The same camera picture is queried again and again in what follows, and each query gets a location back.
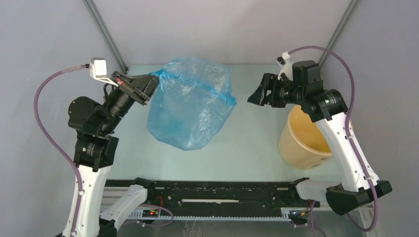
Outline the left corner frame post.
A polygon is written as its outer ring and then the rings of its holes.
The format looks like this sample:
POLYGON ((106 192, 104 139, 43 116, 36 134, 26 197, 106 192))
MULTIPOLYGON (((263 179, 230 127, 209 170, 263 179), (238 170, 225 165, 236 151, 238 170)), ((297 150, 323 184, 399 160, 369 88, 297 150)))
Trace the left corner frame post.
POLYGON ((128 65, 125 63, 121 53, 119 52, 113 37, 108 30, 105 21, 103 20, 99 9, 97 8, 95 2, 93 0, 82 0, 86 9, 90 13, 93 22, 95 23, 97 29, 101 33, 106 45, 108 46, 109 50, 111 51, 113 58, 118 63, 118 66, 123 72, 128 71, 128 65))

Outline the right corner frame post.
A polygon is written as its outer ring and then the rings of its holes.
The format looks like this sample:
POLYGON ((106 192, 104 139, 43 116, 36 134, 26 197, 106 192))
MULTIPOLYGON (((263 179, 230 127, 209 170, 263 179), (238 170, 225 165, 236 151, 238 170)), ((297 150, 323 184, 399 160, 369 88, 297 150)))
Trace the right corner frame post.
POLYGON ((342 17, 340 18, 334 32, 332 33, 330 40, 328 41, 326 45, 326 49, 329 51, 332 51, 334 46, 339 40, 339 37, 343 33, 346 25, 350 21, 350 18, 352 17, 353 13, 355 12, 360 0, 351 0, 346 7, 342 17))

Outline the small electronics board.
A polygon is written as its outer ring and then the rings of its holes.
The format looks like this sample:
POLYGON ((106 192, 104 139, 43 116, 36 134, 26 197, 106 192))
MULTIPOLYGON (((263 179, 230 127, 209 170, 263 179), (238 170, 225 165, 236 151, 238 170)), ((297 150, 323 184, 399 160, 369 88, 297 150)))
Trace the small electronics board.
POLYGON ((158 216, 158 210, 143 210, 142 212, 142 218, 157 218, 158 216))

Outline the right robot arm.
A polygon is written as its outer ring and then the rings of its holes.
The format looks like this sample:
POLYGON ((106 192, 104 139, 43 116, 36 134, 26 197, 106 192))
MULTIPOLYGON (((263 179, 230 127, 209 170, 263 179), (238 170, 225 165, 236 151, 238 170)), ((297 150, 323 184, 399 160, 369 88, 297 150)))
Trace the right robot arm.
POLYGON ((340 183, 309 178, 293 181, 288 202, 293 206, 301 206, 307 199, 326 202, 336 214, 345 215, 390 193, 391 183, 373 171, 352 125, 345 123, 348 107, 342 95, 335 89, 324 89, 320 66, 312 60, 284 66, 291 72, 265 73, 248 102, 273 108, 299 105, 324 136, 341 177, 340 183))

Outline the blue plastic trash bag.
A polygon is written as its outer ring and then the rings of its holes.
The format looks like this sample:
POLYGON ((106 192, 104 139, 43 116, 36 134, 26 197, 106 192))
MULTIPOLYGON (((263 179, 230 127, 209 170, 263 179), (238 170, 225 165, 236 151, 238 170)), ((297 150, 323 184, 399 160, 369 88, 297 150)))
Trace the blue plastic trash bag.
POLYGON ((151 75, 159 78, 147 118, 158 141, 184 151, 206 146, 237 104, 228 68, 211 60, 177 58, 151 75))

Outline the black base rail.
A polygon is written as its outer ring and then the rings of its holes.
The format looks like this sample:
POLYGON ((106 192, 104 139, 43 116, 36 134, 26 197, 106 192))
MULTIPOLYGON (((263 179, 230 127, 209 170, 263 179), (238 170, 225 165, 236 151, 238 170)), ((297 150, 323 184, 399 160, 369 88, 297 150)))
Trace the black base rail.
POLYGON ((168 209, 142 218, 145 207, 129 215, 139 220, 289 221, 308 215, 311 201, 289 190, 287 182, 150 181, 147 204, 168 209))

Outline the beige plastic trash bin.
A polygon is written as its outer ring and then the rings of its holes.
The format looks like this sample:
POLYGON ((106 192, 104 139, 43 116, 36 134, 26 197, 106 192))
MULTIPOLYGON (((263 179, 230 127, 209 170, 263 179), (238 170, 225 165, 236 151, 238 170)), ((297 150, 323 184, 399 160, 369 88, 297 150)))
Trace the beige plastic trash bin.
POLYGON ((300 105, 291 109, 278 146, 281 157, 300 170, 318 167, 333 154, 321 130, 300 105))

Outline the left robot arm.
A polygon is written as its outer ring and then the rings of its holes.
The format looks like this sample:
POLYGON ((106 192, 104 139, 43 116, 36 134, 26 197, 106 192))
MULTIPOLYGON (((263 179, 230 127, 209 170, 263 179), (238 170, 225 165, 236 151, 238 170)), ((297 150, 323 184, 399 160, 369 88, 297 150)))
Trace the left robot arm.
POLYGON ((112 90, 104 93, 103 103, 81 96, 68 108, 68 125, 77 133, 71 160, 77 174, 64 237, 115 237, 139 205, 152 205, 156 199, 151 182, 137 178, 111 207, 100 210, 119 142, 114 131, 133 104, 146 105, 159 85, 157 76, 120 72, 113 72, 110 81, 112 90))

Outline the corner frame post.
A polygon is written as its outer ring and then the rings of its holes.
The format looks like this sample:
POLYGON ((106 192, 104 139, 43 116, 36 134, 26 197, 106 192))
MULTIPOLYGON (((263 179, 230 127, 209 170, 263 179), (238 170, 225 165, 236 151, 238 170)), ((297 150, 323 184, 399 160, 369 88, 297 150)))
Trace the corner frame post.
POLYGON ((93 22, 95 23, 97 29, 101 33, 106 45, 108 46, 109 50, 111 51, 113 58, 118 63, 118 66, 123 72, 128 71, 128 65, 125 63, 121 53, 119 52, 113 37, 108 30, 105 21, 103 20, 99 9, 97 8, 95 2, 93 0, 82 0, 86 9, 90 13, 93 22))
POLYGON ((329 51, 332 51, 334 46, 339 40, 339 37, 343 33, 346 25, 350 21, 350 18, 352 17, 353 13, 355 12, 360 0, 351 0, 346 7, 342 17, 340 18, 334 32, 332 33, 330 40, 328 41, 326 45, 326 49, 329 51))

